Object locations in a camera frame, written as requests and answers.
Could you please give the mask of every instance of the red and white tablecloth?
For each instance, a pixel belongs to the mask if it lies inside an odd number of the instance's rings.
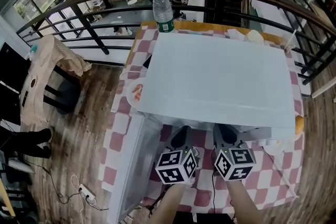
[[[175,30],[175,32],[230,38],[228,33],[213,30],[204,32]],[[138,113],[126,100],[126,88],[132,80],[138,77],[145,77],[146,69],[142,65],[153,52],[158,34],[154,26],[141,27],[138,39],[135,41],[134,50],[130,54],[129,64],[120,76],[101,150],[101,164],[99,167],[101,187],[110,192],[113,192],[115,177],[121,165],[120,156],[124,149],[123,140],[126,135],[132,135],[132,133],[137,131],[135,130],[137,126],[134,126],[131,122],[132,116]],[[269,41],[265,41],[265,46],[277,47],[277,45]],[[291,53],[288,53],[286,57],[293,89],[295,112],[303,116],[302,97],[294,60]],[[161,144],[158,151],[162,151],[164,141],[175,130],[176,127],[163,126],[160,138]],[[210,131],[193,130],[193,132],[195,134],[193,136],[193,145],[200,154],[199,167],[196,170],[196,182],[184,193],[179,210],[213,213],[213,165],[211,161],[211,152],[214,148],[213,136]],[[295,198],[301,176],[304,138],[303,134],[295,142],[287,141],[285,150],[276,157],[268,155],[263,147],[256,145],[255,142],[248,143],[249,147],[254,150],[257,164],[248,178],[243,180],[243,183],[259,209],[281,205]],[[230,205],[231,199],[223,179],[220,176],[215,177],[214,183],[216,213],[234,212],[233,207]],[[143,203],[153,203],[163,188],[156,171],[152,169]]]

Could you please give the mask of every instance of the water bottle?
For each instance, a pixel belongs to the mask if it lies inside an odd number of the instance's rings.
[[[174,15],[169,0],[153,0],[153,13],[159,32],[174,30]]]

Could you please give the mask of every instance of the forearm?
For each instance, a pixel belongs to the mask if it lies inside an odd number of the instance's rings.
[[[178,205],[181,202],[184,185],[175,184],[162,198],[159,206],[155,209],[148,224],[171,224],[176,215]]]
[[[226,182],[238,224],[261,224],[258,208],[248,195],[241,181]]]

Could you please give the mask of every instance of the wooden floor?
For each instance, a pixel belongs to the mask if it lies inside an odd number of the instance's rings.
[[[48,112],[48,125],[56,129],[52,138],[51,159],[30,158],[51,170],[56,188],[64,195],[74,192],[70,177],[78,175],[80,182],[97,195],[97,205],[101,208],[108,206],[110,195],[98,188],[99,151],[120,71],[121,68],[94,66],[86,73],[81,79],[87,88],[84,89],[86,97],[79,112],[76,112],[78,115],[61,116],[54,109]],[[336,64],[333,63],[315,79],[312,90],[326,83],[335,73]],[[336,90],[333,88],[314,100],[304,99],[306,144],[299,198],[263,210],[265,223],[325,223],[336,208],[335,97]],[[26,126],[24,129],[41,128]],[[69,204],[62,205],[57,200],[50,177],[39,167],[35,170],[32,193],[38,203],[41,220],[58,223],[62,218],[60,223],[81,223],[79,197],[75,196]],[[85,224],[106,222],[106,211],[96,211],[85,205],[83,215]]]

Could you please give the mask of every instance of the power strip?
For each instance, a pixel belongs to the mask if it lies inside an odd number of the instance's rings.
[[[88,200],[93,201],[96,197],[95,195],[83,184],[79,185],[80,193],[84,197],[84,199],[88,198]]]

